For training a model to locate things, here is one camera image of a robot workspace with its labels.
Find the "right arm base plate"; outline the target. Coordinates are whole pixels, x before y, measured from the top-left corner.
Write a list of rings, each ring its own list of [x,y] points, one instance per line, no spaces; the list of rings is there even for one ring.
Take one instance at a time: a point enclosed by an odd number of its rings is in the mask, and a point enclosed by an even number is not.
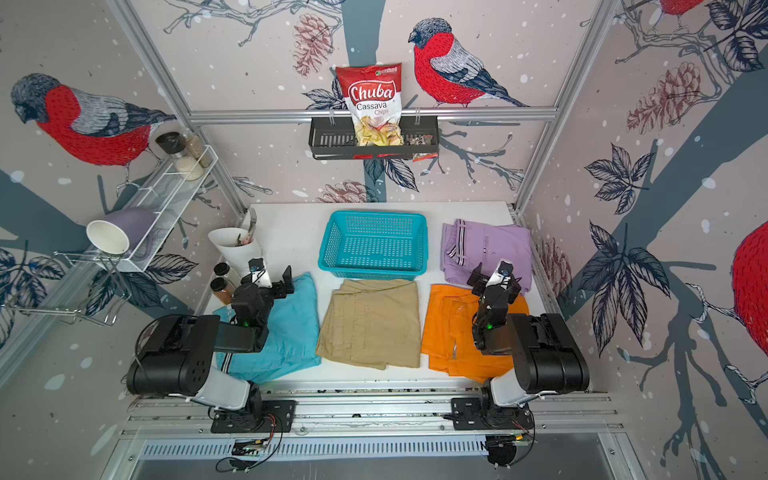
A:
[[[477,397],[451,399],[450,412],[443,416],[457,431],[520,430],[527,432],[535,426],[533,414],[525,407],[498,407]]]

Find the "orange pants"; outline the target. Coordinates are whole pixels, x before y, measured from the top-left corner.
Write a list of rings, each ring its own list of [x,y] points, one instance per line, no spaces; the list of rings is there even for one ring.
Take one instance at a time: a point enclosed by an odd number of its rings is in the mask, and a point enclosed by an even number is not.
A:
[[[511,356],[484,355],[475,347],[472,321],[478,301],[470,290],[431,287],[421,346],[431,370],[483,383],[513,368]]]

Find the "teal pants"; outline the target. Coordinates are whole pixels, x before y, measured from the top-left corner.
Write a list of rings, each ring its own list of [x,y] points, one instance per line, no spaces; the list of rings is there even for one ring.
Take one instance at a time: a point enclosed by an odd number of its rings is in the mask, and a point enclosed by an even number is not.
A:
[[[309,273],[294,279],[295,292],[277,300],[268,319],[269,334],[258,353],[215,354],[216,367],[230,376],[264,384],[321,363],[317,291]]]

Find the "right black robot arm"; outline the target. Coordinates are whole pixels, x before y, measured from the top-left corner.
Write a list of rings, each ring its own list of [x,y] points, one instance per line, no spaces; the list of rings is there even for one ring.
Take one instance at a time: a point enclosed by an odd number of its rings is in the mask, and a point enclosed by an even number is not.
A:
[[[501,261],[490,275],[477,266],[467,284],[479,297],[472,320],[476,349],[485,356],[513,361],[510,371],[484,384],[480,397],[483,411],[521,409],[546,395],[588,390],[587,362],[563,317],[509,311],[522,291],[510,263]]]

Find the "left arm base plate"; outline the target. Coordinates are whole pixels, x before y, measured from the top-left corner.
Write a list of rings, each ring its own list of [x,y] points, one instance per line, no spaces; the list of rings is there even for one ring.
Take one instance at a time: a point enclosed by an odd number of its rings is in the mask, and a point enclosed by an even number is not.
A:
[[[238,411],[213,410],[210,413],[213,434],[288,433],[295,417],[297,402],[293,400],[263,400],[254,413],[249,409]]]

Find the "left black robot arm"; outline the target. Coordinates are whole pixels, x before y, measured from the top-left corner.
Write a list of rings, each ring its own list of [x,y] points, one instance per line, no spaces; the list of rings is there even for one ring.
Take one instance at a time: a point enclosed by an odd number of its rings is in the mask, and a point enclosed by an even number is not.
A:
[[[249,262],[250,275],[235,290],[232,323],[216,315],[166,315],[128,370],[126,386],[133,395],[176,396],[218,410],[259,419],[262,398],[256,384],[239,380],[213,366],[216,352],[259,353],[266,345],[274,303],[295,292],[292,269],[267,281],[261,258]]]

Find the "purple pants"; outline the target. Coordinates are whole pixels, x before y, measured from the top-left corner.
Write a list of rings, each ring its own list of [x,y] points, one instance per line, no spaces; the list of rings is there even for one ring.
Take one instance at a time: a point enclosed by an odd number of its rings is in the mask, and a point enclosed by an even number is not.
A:
[[[531,232],[516,225],[493,226],[456,219],[442,225],[440,269],[449,284],[467,285],[471,273],[491,276],[501,261],[513,266],[513,274],[527,293],[533,283]]]

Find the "khaki pants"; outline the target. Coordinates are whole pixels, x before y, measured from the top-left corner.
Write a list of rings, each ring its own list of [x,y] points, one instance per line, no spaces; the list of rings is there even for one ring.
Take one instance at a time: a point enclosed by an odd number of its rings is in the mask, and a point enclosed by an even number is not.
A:
[[[345,280],[323,319],[316,354],[347,365],[418,368],[418,286],[407,280]]]

